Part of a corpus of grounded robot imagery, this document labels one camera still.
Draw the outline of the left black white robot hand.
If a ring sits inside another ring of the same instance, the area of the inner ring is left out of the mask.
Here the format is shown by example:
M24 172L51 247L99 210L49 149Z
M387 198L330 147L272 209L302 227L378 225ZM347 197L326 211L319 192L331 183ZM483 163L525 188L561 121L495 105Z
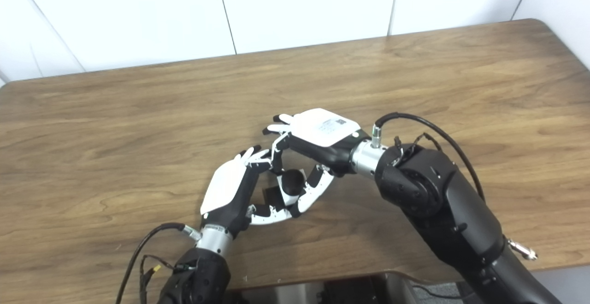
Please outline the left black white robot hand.
M265 203L250 203L260 175L270 170L270 151L259 145L241 151L215 170L200 208L201 241L215 232L235 239L251 224L267 226L291 218L288 209L303 192L305 176L300 170L280 170L278 186L265 195Z

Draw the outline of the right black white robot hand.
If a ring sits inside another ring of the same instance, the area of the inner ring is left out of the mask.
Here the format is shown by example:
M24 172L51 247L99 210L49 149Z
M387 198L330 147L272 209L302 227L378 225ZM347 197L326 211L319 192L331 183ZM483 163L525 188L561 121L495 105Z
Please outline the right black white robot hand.
M290 219L306 212L336 178L348 174L373 178L383 153L382 146L373 144L373 138L356 121L322 108L276 115L263 134L277 136L270 149L271 172L276 176L280 170L288 170L283 165L287 150L316 163L310 173L299 169L305 180L302 193L288 209Z

